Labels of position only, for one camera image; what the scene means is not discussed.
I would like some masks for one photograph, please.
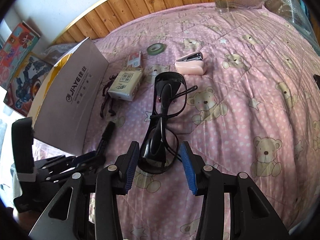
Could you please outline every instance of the bed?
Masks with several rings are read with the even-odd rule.
[[[175,59],[201,51],[208,70],[204,76],[185,75],[188,88],[197,85],[198,90],[188,95],[186,108],[170,120],[170,128],[207,164],[228,174],[247,172],[288,229],[299,223],[320,193],[320,92],[313,80],[314,74],[320,75],[320,59],[314,48],[291,23],[266,8],[218,14],[212,0],[135,1],[136,8],[128,6],[129,0],[108,0],[79,16],[56,40],[67,43],[89,36],[110,63],[83,152],[96,149],[109,121],[116,123],[116,130],[106,165],[125,153],[131,141],[141,145],[152,111],[154,77],[175,71]],[[166,45],[165,51],[148,55],[147,47],[157,42]],[[101,119],[101,90],[126,66],[128,55],[139,50],[146,77],[135,100],[116,101],[116,116]],[[179,98],[169,111],[182,105]],[[216,106],[219,112],[204,119]],[[35,148],[37,159],[57,154]],[[227,240],[228,195],[225,203]],[[137,168],[129,194],[118,196],[123,236],[194,239],[201,205],[202,198],[188,189],[180,162],[160,175]],[[90,209],[94,222],[94,196]]]

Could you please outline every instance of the wood trim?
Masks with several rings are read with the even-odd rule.
[[[55,44],[79,42],[85,37],[103,38],[121,25],[153,12],[187,4],[215,0],[100,0],[77,17],[54,41]],[[320,40],[317,23],[314,30]]]

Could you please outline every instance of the metal screw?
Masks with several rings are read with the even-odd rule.
[[[239,177],[240,177],[241,179],[246,179],[246,178],[248,177],[248,174],[246,174],[245,172],[240,172],[240,173],[239,173]]]
[[[116,169],[117,169],[117,166],[115,165],[108,166],[108,171],[115,171]]]
[[[205,166],[203,166],[203,169],[205,170],[205,171],[212,171],[212,166],[210,166],[210,165],[205,165]]]
[[[79,172],[72,174],[73,179],[79,179],[80,177],[81,177],[81,174]]]

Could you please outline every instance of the tape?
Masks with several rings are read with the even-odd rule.
[[[165,46],[162,43],[155,43],[147,48],[147,53],[151,56],[155,56],[164,52],[164,50],[165,50]]]

